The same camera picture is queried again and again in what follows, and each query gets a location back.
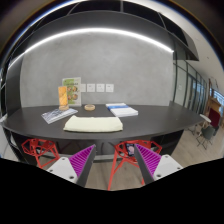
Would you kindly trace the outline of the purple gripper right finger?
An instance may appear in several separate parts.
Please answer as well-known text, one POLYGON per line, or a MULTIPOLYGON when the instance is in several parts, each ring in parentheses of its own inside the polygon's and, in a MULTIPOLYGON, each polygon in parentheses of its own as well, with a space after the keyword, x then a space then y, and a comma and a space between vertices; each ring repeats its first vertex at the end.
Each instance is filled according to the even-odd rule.
POLYGON ((168 154, 159 155, 139 144, 135 145, 134 155, 145 184, 152 183, 182 169, 182 166, 168 154))

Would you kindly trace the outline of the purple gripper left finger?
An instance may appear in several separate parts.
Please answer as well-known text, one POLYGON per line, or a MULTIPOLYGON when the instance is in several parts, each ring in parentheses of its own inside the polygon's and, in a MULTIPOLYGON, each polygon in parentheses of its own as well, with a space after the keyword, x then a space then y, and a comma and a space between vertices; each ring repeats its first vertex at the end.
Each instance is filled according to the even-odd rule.
POLYGON ((71 157, 61 157, 50 168, 48 172, 70 181, 78 186, 84 187, 96 155, 96 145, 93 144, 71 157))

